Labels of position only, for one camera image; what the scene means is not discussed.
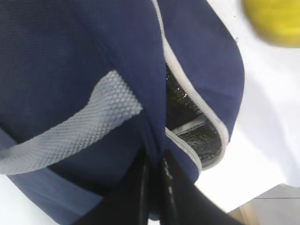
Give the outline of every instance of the zipper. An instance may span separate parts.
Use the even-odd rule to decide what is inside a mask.
[[[225,149],[226,149],[226,147],[228,145],[228,142],[229,142],[229,134],[228,134],[227,127],[218,118],[218,116],[213,112],[213,110],[204,101],[204,99],[198,94],[198,92],[194,89],[192,83],[189,81],[189,79],[185,75],[180,63],[178,62],[173,50],[171,49],[171,47],[170,47],[170,45],[169,45],[169,43],[168,43],[168,41],[165,37],[164,25],[163,25],[163,20],[162,20],[162,16],[161,16],[161,13],[160,13],[160,9],[159,9],[159,6],[158,6],[158,2],[157,2],[157,0],[152,0],[152,3],[154,5],[154,8],[155,8],[156,13],[157,13],[157,18],[158,18],[158,21],[159,21],[159,26],[160,26],[161,34],[162,34],[165,60],[166,60],[166,63],[168,65],[170,71],[173,73],[173,75],[174,75],[175,79],[177,80],[178,84],[189,95],[190,99],[194,102],[194,104],[203,112],[203,114],[213,124],[213,126],[216,128],[217,133],[219,135],[219,138],[220,138],[220,141],[221,141],[220,153],[218,154],[218,156],[216,156],[217,159],[215,159],[215,161],[212,164],[210,164],[207,167],[203,168],[204,170],[205,169],[210,169],[210,168],[214,167],[215,165],[217,165],[222,160],[222,158],[225,154]]]

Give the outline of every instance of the black plastic object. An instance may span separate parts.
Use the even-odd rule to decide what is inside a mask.
[[[149,162],[140,151],[119,185],[87,215],[73,225],[146,225]]]
[[[160,165],[161,225],[242,225],[208,200],[189,180],[169,150]]]
[[[119,185],[73,225],[242,225],[208,200],[166,150],[159,167],[140,151]]]

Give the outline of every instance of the white surface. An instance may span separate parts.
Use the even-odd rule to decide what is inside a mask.
[[[240,115],[224,159],[197,186],[231,211],[280,183],[300,186],[300,49],[268,46],[246,22],[239,0],[209,0],[236,38],[246,70]],[[0,176],[4,225],[53,225]]]

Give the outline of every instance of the gray mesh trim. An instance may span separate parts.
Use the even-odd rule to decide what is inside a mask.
[[[22,144],[0,151],[0,173],[27,173],[57,163],[100,140],[142,109],[121,76],[112,71],[98,82],[81,111]]]

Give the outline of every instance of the white floor tile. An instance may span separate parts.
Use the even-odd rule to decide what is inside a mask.
[[[257,198],[300,198],[300,188],[279,185]]]
[[[300,199],[253,199],[261,225],[299,225]]]

